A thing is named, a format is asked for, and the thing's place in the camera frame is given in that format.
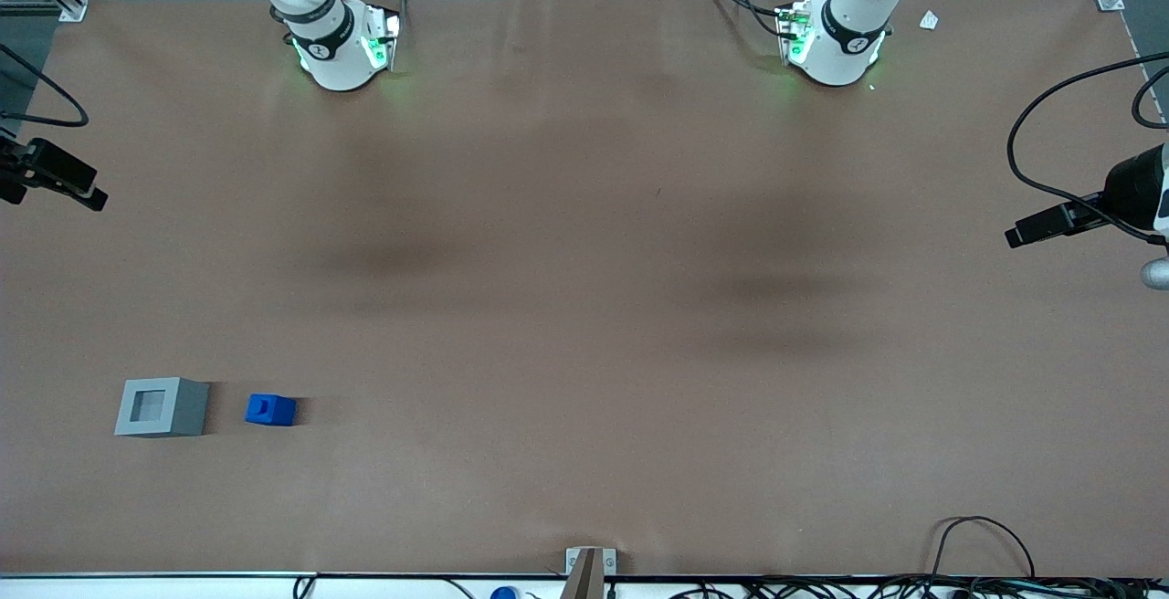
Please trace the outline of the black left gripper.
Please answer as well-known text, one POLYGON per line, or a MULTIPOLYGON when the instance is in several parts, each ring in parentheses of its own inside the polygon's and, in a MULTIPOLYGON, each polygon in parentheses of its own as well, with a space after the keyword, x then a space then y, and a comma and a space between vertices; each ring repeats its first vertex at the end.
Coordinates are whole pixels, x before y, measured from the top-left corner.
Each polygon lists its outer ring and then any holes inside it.
POLYGON ((1164 230, 1157 227, 1164 211, 1162 200, 1164 145, 1160 144, 1116 163, 1105 178, 1100 195, 1075 198, 1016 221, 1005 232, 1007 245, 1015 249, 1107 225, 1139 230, 1143 236, 1164 237, 1164 230))

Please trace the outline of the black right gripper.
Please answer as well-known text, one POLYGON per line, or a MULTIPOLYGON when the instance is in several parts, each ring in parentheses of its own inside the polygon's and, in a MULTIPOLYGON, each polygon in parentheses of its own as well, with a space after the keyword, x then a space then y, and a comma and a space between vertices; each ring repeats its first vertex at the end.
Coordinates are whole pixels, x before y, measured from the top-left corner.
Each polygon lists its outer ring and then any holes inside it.
MULTIPOLYGON (((20 205, 30 187, 25 167, 26 146, 16 135, 1 131, 1 200, 20 205)), ((108 194, 96 186, 97 171, 79 161, 75 154, 53 142, 32 140, 28 144, 28 167, 35 186, 70 198, 94 212, 108 204, 108 194)))

